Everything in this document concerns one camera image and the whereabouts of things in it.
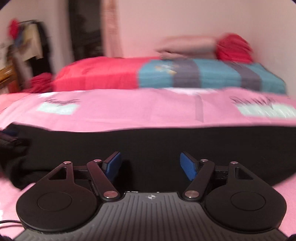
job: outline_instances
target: white wall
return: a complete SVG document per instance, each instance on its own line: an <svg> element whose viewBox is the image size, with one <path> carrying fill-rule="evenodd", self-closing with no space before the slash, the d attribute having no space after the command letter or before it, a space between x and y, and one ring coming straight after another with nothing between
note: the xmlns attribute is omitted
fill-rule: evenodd
<svg viewBox="0 0 296 241"><path fill-rule="evenodd" d="M11 19L43 21L52 46L53 71L57 73L73 62L67 15L67 0L11 0L0 10L0 44L7 40L7 27Z"/></svg>
<svg viewBox="0 0 296 241"><path fill-rule="evenodd" d="M292 0L250 0L255 59L281 77L296 97L296 4Z"/></svg>
<svg viewBox="0 0 296 241"><path fill-rule="evenodd" d="M249 0L117 0L124 57L155 56L166 36L225 32L251 40Z"/></svg>

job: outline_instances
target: doorway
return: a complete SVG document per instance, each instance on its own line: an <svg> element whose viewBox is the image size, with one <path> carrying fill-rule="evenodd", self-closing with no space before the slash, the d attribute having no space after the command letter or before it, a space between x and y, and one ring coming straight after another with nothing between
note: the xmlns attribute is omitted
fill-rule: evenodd
<svg viewBox="0 0 296 241"><path fill-rule="evenodd" d="M100 0L69 0L75 61L103 56L100 7Z"/></svg>

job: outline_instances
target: wooden furniture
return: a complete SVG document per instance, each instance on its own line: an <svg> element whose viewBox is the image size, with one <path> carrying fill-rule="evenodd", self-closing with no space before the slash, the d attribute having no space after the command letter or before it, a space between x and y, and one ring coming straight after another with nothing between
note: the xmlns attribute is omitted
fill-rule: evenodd
<svg viewBox="0 0 296 241"><path fill-rule="evenodd" d="M20 92L20 85L13 65L0 70L0 90L7 87L9 93Z"/></svg>

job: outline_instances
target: bed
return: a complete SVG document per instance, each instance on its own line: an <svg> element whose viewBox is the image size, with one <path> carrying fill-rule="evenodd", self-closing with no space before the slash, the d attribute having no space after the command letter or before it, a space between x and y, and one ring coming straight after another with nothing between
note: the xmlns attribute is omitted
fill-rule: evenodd
<svg viewBox="0 0 296 241"><path fill-rule="evenodd" d="M285 94L286 85L262 65L211 59L89 58L63 68L55 91L135 88L242 87Z"/></svg>
<svg viewBox="0 0 296 241"><path fill-rule="evenodd" d="M54 131L104 133L180 127L206 131L212 127L234 126L271 129L276 126L294 130L296 101L285 95L241 88L108 89L1 95L0 128L12 122ZM286 235L296 233L295 185L295 175L275 185L288 204L280 227ZM0 216L3 220L17 219L15 204L24 191L15 188L5 176L0 177ZM7 226L0 226L1 235L13 238L22 231L17 225Z"/></svg>

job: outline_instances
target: black cloth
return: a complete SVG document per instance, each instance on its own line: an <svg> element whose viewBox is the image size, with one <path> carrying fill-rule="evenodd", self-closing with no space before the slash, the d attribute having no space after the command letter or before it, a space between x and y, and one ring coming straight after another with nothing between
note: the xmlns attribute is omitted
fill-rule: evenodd
<svg viewBox="0 0 296 241"><path fill-rule="evenodd" d="M10 0L0 0L0 10L9 2Z"/></svg>
<svg viewBox="0 0 296 241"><path fill-rule="evenodd" d="M32 23L35 23L37 25L42 47L47 47L47 51L50 52L48 34L46 32L44 22L33 21Z"/></svg>
<svg viewBox="0 0 296 241"><path fill-rule="evenodd" d="M38 181L63 161L75 166L105 159L120 151L123 165L115 180L120 191L179 191L189 181L180 153L227 166L238 161L268 184L296 172L296 128L216 127L199 129L132 129L97 133L47 131L14 125L9 130L29 138L26 152L3 152L1 165L18 188Z"/></svg>
<svg viewBox="0 0 296 241"><path fill-rule="evenodd" d="M51 73L52 68L49 62L49 50L48 46L42 47L43 58L37 59L36 57L32 57L28 59L28 62L32 68L33 77L40 75L42 73Z"/></svg>

